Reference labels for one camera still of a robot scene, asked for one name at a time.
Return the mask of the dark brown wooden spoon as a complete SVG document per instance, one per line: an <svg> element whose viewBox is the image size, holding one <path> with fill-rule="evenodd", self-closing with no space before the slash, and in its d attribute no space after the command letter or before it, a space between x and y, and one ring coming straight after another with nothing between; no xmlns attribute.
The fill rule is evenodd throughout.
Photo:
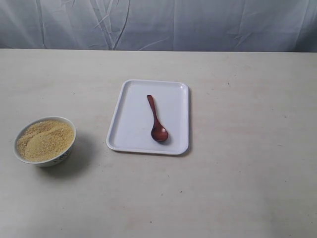
<svg viewBox="0 0 317 238"><path fill-rule="evenodd" d="M155 102L152 95L147 95L150 108L153 112L154 124L151 130L151 137L156 142L165 142L168 139L167 130L161 125L156 112Z"/></svg>

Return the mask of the white rectangular plastic tray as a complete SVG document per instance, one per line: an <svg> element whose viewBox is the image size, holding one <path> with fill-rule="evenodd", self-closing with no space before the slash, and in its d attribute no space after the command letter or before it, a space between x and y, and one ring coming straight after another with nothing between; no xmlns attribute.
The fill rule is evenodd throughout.
<svg viewBox="0 0 317 238"><path fill-rule="evenodd" d="M168 139L151 136L153 112L147 96L154 99L159 121ZM181 82L128 80L124 82L106 138L107 146L120 152L181 155L190 144L189 87Z"/></svg>

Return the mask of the white ceramic bowl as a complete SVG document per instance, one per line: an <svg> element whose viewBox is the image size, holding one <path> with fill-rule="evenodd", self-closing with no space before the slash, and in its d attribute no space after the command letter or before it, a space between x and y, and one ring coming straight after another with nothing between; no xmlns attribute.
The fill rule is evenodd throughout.
<svg viewBox="0 0 317 238"><path fill-rule="evenodd" d="M33 124L35 124L35 123L37 123L37 122L41 122L41 121L45 121L45 120L57 120L57 121L61 121L61 122L65 122L65 123L69 124L69 125L72 127L72 129L74 130L74 132L75 132L73 142L72 142L72 144L70 145L70 147L68 147L68 148L66 149L66 151L62 152L60 155L58 155L58 156L56 156L56 157L54 157L54 158L52 158L52 159L50 159L50 160L47 160L47 161L44 161L44 162L30 162L30 161L27 161L27 160L23 159L23 158L20 156L20 154L19 154L19 152L18 152L18 150L17 150L17 140L18 140L18 138L26 131L26 129L27 129L29 126L31 126L31 125L33 125ZM15 156L16 156L20 161L22 161L22 162L24 162L24 163L26 163L26 164L35 165L35 166L38 166L38 167L50 167L50 166L54 166L54 165L57 165L57 164L61 163L62 161L64 161L66 158L69 157L69 155L70 155L70 153L71 153L71 151L72 151L74 142L75 142L76 133L77 133L77 131L76 131L75 125L74 125L70 120L68 120L68 119L66 119L66 118L57 117L57 116L40 118L40 119L37 119L37 120L35 120L34 122L28 124L27 126L25 126L25 127L18 133L18 135L17 135L17 137L16 137L16 139L15 139L15 141L14 141L14 144L13 144L13 151L14 151Z"/></svg>

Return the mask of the grey fabric backdrop curtain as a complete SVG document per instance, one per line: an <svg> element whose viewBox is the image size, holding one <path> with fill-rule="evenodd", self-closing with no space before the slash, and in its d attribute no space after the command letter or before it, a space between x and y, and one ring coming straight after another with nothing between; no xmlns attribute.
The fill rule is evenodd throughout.
<svg viewBox="0 0 317 238"><path fill-rule="evenodd" d="M315 52L314 0L3 0L0 46Z"/></svg>

